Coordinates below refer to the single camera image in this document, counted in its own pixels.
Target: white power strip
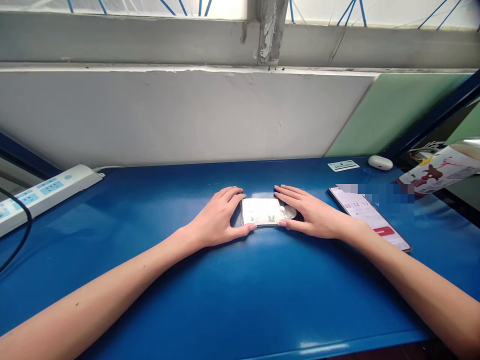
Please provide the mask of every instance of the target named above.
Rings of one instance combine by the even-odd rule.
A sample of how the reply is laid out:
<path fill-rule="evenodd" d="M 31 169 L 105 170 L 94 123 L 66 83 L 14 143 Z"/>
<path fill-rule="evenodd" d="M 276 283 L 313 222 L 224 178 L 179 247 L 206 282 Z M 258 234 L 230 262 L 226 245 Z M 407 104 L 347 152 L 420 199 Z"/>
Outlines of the white power strip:
<path fill-rule="evenodd" d="M 104 176 L 85 165 L 77 165 L 15 197 L 25 204 L 34 218 L 72 195 L 98 183 Z M 27 215 L 16 202 L 11 199 L 0 202 L 0 237 L 26 222 Z"/>

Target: blue desk surface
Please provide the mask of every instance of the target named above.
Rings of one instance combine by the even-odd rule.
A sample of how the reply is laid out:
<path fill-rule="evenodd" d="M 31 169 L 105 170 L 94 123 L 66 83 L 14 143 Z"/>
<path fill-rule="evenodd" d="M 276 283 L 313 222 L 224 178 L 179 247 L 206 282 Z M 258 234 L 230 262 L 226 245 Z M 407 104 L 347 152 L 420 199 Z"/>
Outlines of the blue desk surface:
<path fill-rule="evenodd" d="M 333 172 L 343 159 L 230 162 L 115 169 L 39 216 L 0 276 L 0 333 L 157 244 L 217 190 L 272 197 L 302 188 L 335 206 L 335 184 L 390 183 L 401 172 Z M 435 196 L 380 204 L 411 256 L 480 300 L 480 229 Z M 0 262 L 24 228 L 0 239 Z M 162 275 L 81 359 L 318 359 L 433 334 L 382 275 L 338 240 L 261 228 L 204 249 Z"/>

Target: phone screen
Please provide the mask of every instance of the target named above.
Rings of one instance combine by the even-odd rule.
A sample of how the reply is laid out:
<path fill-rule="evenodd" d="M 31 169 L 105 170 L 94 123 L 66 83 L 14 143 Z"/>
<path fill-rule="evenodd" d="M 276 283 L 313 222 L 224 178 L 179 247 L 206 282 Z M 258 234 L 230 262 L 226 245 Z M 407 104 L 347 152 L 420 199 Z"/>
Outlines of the phone screen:
<path fill-rule="evenodd" d="M 338 205 L 348 215 L 365 221 L 378 235 L 400 250 L 409 251 L 412 249 L 405 239 L 363 195 L 344 192 L 339 187 L 331 187 L 329 191 Z"/>

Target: person's left hand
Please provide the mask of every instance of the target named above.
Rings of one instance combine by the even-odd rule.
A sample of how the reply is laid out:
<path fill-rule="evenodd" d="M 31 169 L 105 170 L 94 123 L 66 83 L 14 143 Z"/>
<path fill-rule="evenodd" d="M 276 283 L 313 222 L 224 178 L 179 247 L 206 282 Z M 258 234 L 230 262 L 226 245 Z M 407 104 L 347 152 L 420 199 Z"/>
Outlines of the person's left hand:
<path fill-rule="evenodd" d="M 226 187 L 217 192 L 205 205 L 202 211 L 184 228 L 192 236 L 200 248 L 211 247 L 247 236 L 257 228 L 253 223 L 240 227 L 231 227 L 230 218 L 242 199 L 243 189 L 236 186 Z"/>

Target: hand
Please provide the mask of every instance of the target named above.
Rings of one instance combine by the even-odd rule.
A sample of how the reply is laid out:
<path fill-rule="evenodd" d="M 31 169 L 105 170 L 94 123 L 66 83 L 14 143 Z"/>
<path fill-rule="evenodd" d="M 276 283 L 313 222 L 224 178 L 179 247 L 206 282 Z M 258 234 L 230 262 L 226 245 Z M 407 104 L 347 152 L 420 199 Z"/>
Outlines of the hand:
<path fill-rule="evenodd" d="M 351 231 L 370 227 L 362 220 L 334 209 L 308 192 L 292 186 L 275 185 L 275 196 L 297 209 L 305 221 L 281 220 L 278 225 L 324 239 L 343 239 Z"/>
<path fill-rule="evenodd" d="M 211 247 L 247 236 L 257 228 L 253 223 L 240 227 L 231 227 L 230 218 L 242 199 L 245 199 L 243 189 L 230 186 L 217 192 L 205 205 L 202 211 L 185 227 L 200 248 Z"/>

